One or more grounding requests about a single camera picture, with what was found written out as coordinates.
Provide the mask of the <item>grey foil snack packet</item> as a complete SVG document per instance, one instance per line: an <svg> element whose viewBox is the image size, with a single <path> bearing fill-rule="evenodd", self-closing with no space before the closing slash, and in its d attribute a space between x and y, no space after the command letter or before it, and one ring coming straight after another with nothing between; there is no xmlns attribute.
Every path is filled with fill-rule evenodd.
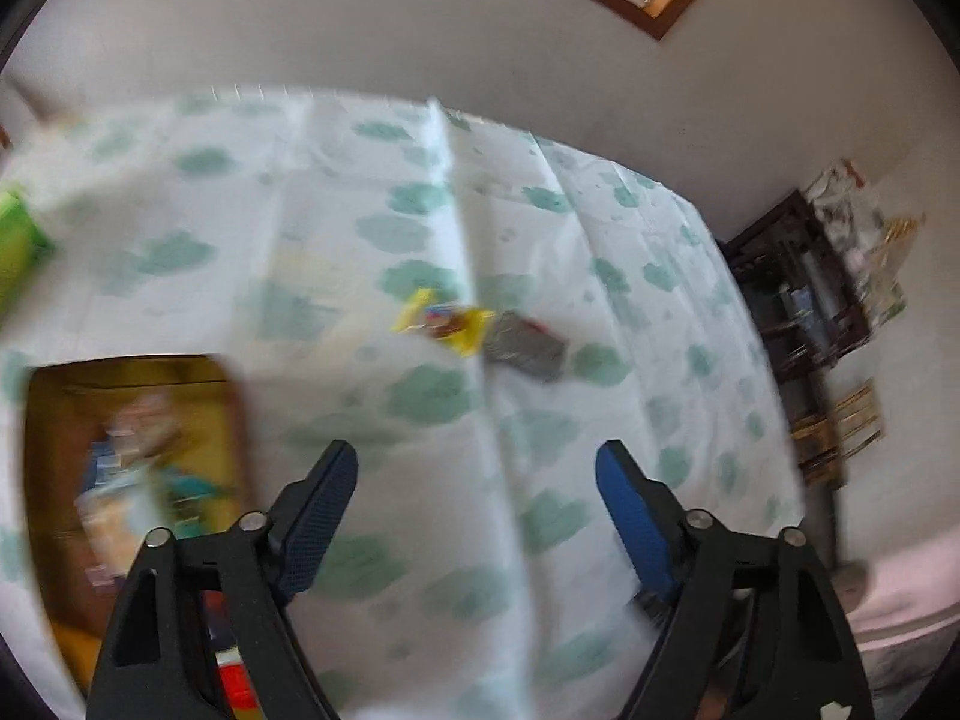
<svg viewBox="0 0 960 720"><path fill-rule="evenodd" d="M493 364L512 367L540 382L562 377L568 354L562 337L512 310L493 317L482 349Z"/></svg>

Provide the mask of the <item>yellow candy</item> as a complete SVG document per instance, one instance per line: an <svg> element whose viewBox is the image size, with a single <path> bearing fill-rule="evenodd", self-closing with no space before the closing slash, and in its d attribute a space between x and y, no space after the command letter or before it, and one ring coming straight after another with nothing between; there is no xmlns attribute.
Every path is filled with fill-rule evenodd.
<svg viewBox="0 0 960 720"><path fill-rule="evenodd" d="M407 299L392 330L420 333L461 358L470 358L482 351L493 319L493 310L441 302L433 288L420 288Z"/></svg>

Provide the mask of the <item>red snack packet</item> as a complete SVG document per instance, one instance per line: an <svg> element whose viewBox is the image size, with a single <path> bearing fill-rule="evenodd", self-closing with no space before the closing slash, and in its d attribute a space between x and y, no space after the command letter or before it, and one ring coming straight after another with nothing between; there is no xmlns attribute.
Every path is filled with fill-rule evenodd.
<svg viewBox="0 0 960 720"><path fill-rule="evenodd" d="M239 720L262 720L263 713L256 691L252 688L251 679L239 655L233 629L229 626L224 594L206 590L203 594L203 606L210 632L210 644L217 659L221 685L231 712Z"/></svg>

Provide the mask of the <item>navy blue cracker packet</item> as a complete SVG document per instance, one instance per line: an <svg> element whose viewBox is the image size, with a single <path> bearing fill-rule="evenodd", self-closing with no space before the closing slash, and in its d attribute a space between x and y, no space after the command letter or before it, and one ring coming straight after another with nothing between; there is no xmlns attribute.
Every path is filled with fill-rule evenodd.
<svg viewBox="0 0 960 720"><path fill-rule="evenodd" d="M233 499L231 484L190 470L185 449L182 434L149 445L135 434L114 433L89 447L75 509L99 567L112 580L128 574L151 530L166 528L176 538L208 535L215 509Z"/></svg>

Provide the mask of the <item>gold metal tin tray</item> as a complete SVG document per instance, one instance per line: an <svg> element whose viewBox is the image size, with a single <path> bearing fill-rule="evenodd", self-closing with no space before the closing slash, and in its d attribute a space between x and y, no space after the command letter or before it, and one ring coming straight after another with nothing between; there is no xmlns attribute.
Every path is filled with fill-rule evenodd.
<svg viewBox="0 0 960 720"><path fill-rule="evenodd" d="M37 367L26 385L23 494L44 613L86 691L149 530L219 532L249 504L239 385L202 355Z"/></svg>

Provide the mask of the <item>dark wooden shelf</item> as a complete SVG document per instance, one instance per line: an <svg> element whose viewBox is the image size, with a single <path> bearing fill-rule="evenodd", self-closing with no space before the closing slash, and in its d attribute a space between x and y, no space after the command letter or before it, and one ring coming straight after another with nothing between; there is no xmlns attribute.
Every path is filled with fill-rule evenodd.
<svg viewBox="0 0 960 720"><path fill-rule="evenodd" d="M794 192L721 245L729 270L754 317L775 374L804 479L802 530L825 566L843 554L839 489L846 463L884 435L869 382L841 397L827 374L871 339L853 280L807 200Z"/></svg>

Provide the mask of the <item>stacked papers on shelf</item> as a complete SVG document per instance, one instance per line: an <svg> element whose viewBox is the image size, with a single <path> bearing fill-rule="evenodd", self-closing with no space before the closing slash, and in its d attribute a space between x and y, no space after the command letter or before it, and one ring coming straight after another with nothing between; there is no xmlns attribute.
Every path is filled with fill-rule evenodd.
<svg viewBox="0 0 960 720"><path fill-rule="evenodd" d="M802 192L875 332L907 309L898 273L913 250L926 216L885 216L853 161L827 167Z"/></svg>

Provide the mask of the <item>green tissue pack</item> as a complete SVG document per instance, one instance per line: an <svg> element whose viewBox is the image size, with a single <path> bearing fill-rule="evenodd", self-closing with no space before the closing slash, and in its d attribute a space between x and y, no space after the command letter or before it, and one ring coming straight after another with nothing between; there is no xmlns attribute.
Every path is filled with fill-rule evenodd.
<svg viewBox="0 0 960 720"><path fill-rule="evenodd" d="M55 252L16 188L3 188L0 202L0 312L6 316L34 271Z"/></svg>

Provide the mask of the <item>cloud pattern tablecloth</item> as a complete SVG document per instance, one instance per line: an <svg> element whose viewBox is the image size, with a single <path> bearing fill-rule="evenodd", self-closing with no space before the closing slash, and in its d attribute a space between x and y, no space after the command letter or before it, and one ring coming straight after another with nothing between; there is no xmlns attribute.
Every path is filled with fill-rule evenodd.
<svg viewBox="0 0 960 720"><path fill-rule="evenodd" d="M59 717L80 691L21 494L34 367L212 353L257 504L348 440L359 481L291 616L347 718L608 718L651 650L594 481L619 439L739 532L799 522L757 330L697 209L638 172L436 101L202 91L39 125L2 181L55 244L2 327L2 632ZM540 382L392 326L407 299L534 320Z"/></svg>

